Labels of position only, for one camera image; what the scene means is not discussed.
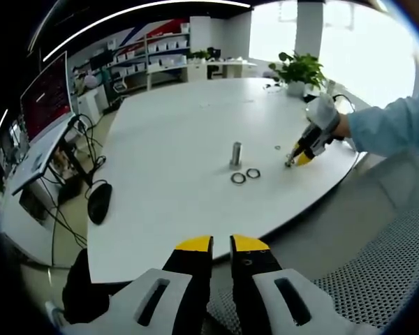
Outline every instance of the window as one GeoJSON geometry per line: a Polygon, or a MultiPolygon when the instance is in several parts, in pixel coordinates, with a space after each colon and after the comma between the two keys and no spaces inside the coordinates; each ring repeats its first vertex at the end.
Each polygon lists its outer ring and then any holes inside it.
{"type": "Polygon", "coordinates": [[[20,127],[17,121],[13,122],[13,125],[9,128],[9,135],[11,136],[11,139],[13,140],[13,146],[18,147],[20,144],[20,127]]]}
{"type": "Polygon", "coordinates": [[[328,1],[323,14],[319,59],[328,78],[379,107],[413,93],[413,40],[401,24],[344,1],[328,1]]]}
{"type": "Polygon", "coordinates": [[[249,57],[278,61],[282,51],[292,54],[296,39],[297,1],[256,6],[251,12],[249,57]]]}

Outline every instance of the green plant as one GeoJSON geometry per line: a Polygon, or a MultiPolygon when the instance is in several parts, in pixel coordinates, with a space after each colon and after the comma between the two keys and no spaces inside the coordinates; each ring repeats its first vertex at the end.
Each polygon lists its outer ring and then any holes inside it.
{"type": "Polygon", "coordinates": [[[206,59],[209,58],[210,54],[206,50],[199,50],[196,52],[191,52],[188,58],[199,58],[199,59],[206,59]]]}
{"type": "Polygon", "coordinates": [[[281,68],[275,63],[268,66],[278,75],[273,78],[275,82],[304,82],[320,88],[325,76],[321,72],[323,66],[318,62],[318,58],[310,54],[299,55],[296,52],[292,57],[281,52],[279,59],[282,61],[281,68]]]}

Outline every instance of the white glove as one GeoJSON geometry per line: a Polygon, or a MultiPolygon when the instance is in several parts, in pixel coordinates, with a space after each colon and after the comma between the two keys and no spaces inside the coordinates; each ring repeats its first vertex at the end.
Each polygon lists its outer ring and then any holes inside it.
{"type": "Polygon", "coordinates": [[[321,93],[318,98],[307,104],[307,118],[324,133],[334,131],[340,122],[334,99],[326,93],[321,93]]]}

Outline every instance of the oval table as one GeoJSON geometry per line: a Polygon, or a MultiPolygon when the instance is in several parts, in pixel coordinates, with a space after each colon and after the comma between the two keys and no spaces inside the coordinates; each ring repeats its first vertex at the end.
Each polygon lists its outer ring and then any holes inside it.
{"type": "Polygon", "coordinates": [[[103,148],[107,161],[94,176],[113,193],[103,223],[88,223],[92,282],[161,269],[176,245],[199,235],[214,236],[214,258],[225,255],[230,235],[266,235],[347,175],[357,154],[341,142],[310,164],[284,167],[308,121],[305,103],[264,89],[271,82],[177,84],[122,103],[103,148]],[[241,186],[230,180],[234,142],[242,143],[240,172],[261,173],[241,186]]]}

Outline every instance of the shelf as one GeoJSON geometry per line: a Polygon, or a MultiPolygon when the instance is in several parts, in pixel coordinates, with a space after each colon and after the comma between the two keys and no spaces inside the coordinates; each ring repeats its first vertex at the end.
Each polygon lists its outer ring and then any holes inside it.
{"type": "Polygon", "coordinates": [[[169,37],[176,37],[176,36],[185,36],[185,35],[189,35],[189,33],[169,33],[169,34],[163,34],[160,36],[153,36],[153,37],[149,37],[146,38],[146,40],[159,40],[161,38],[169,38],[169,37]]]}
{"type": "Polygon", "coordinates": [[[138,89],[146,89],[146,88],[147,88],[146,84],[141,84],[138,86],[128,87],[126,90],[118,92],[118,94],[126,94],[132,91],[136,91],[138,89]]]}
{"type": "Polygon", "coordinates": [[[141,44],[141,43],[144,43],[144,40],[139,40],[138,42],[133,42],[131,44],[127,44],[127,45],[123,45],[121,47],[117,47],[117,48],[113,49],[112,51],[118,51],[118,50],[126,49],[127,47],[133,47],[134,45],[141,44]]]}
{"type": "Polygon", "coordinates": [[[158,73],[163,71],[169,71],[169,70],[178,70],[180,68],[186,68],[188,64],[182,64],[182,65],[174,65],[174,66],[161,66],[160,68],[155,68],[154,70],[147,71],[148,74],[152,73],[158,73]]]}
{"type": "Polygon", "coordinates": [[[107,68],[113,68],[114,66],[119,66],[119,65],[122,65],[122,64],[125,64],[125,63],[129,63],[130,61],[136,61],[137,59],[141,59],[141,58],[145,58],[145,57],[146,57],[146,54],[139,54],[139,55],[137,55],[133,58],[126,59],[125,61],[120,61],[119,63],[112,64],[111,66],[108,66],[107,68]]]}
{"type": "MultiPolygon", "coordinates": [[[[130,77],[130,76],[132,76],[132,75],[137,75],[137,74],[139,74],[139,73],[145,73],[145,72],[146,72],[146,70],[144,69],[144,70],[142,70],[142,71],[137,71],[137,72],[131,73],[130,75],[125,75],[125,76],[124,76],[124,78],[130,77]]],[[[119,77],[119,78],[114,78],[114,79],[111,79],[110,81],[111,81],[111,82],[116,82],[117,80],[122,80],[122,79],[123,79],[122,77],[119,77]]]]}
{"type": "Polygon", "coordinates": [[[180,51],[180,50],[189,50],[189,47],[178,47],[177,49],[170,49],[170,50],[165,50],[165,51],[157,51],[157,52],[152,52],[150,54],[147,54],[148,56],[153,56],[155,54],[164,54],[164,53],[168,53],[168,52],[172,52],[172,51],[180,51]]]}

